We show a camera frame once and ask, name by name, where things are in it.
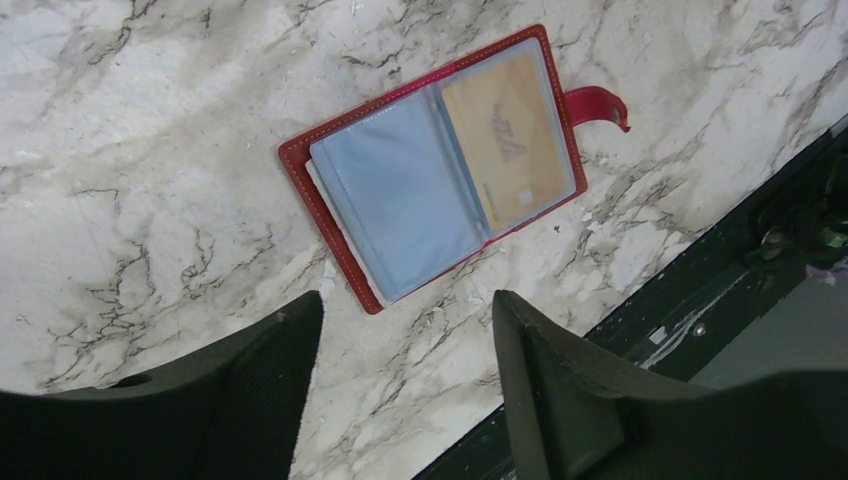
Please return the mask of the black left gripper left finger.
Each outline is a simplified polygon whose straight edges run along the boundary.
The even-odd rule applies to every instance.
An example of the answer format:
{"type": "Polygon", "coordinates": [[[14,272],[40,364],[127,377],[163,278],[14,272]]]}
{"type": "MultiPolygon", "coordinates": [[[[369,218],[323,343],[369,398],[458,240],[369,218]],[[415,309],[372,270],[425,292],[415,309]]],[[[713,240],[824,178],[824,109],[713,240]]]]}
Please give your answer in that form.
{"type": "Polygon", "coordinates": [[[309,291],[257,323],[107,388],[1,395],[5,479],[284,479],[315,368],[309,291]]]}

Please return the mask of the red leather card holder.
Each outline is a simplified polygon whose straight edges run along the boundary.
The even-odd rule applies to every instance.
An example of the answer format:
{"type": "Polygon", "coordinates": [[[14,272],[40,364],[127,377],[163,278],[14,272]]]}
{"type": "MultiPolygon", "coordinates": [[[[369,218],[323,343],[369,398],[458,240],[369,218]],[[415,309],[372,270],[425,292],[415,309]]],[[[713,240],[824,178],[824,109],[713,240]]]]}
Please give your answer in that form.
{"type": "Polygon", "coordinates": [[[629,130],[627,107],[614,93],[562,87],[547,32],[536,24],[288,139],[278,157],[354,296],[376,314],[583,194],[588,183],[574,128],[592,121],[629,130]],[[524,50],[544,64],[577,189],[493,232],[441,90],[477,65],[524,50]]]}

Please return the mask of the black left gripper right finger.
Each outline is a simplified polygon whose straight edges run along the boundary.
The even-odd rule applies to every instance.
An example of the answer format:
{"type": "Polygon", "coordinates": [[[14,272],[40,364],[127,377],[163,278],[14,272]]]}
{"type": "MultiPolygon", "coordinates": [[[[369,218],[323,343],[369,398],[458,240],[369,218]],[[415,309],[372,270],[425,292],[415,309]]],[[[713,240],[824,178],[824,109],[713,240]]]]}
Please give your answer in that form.
{"type": "Polygon", "coordinates": [[[843,479],[847,375],[710,389],[642,369],[499,290],[493,334],[521,479],[843,479]]]}

